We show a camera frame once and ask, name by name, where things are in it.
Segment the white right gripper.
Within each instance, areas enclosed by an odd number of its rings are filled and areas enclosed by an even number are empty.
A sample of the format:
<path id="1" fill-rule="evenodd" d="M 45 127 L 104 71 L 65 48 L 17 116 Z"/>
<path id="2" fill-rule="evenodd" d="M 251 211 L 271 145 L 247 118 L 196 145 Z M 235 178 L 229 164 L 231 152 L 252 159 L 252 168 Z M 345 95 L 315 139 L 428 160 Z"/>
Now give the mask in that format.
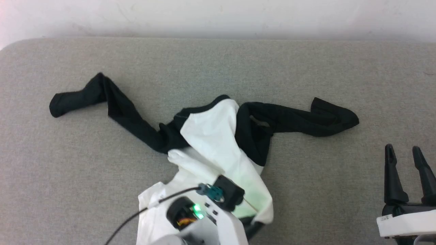
<path id="1" fill-rule="evenodd" d="M 425 205 L 436 205 L 436 178 L 420 147 L 413 146 L 412 154 L 419 172 L 423 192 L 421 202 L 424 205 L 393 205 L 407 203 L 409 197 L 401 185 L 394 148 L 388 143 L 385 146 L 384 168 L 384 202 L 388 206 L 383 209 L 383 216 L 376 219 L 380 237 L 435 235 L 435 206 Z"/>

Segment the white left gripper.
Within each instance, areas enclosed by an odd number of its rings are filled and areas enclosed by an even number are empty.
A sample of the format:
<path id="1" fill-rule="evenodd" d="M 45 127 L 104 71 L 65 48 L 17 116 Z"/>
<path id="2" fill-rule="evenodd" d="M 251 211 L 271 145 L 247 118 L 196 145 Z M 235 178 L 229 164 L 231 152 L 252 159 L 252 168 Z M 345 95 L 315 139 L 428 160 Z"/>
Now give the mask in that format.
<path id="1" fill-rule="evenodd" d="M 212 201 L 201 207 L 188 197 L 169 206 L 167 219 L 178 230 L 167 235 L 167 245 L 247 245 L 265 226 L 254 218 L 243 218 L 242 223 Z"/>

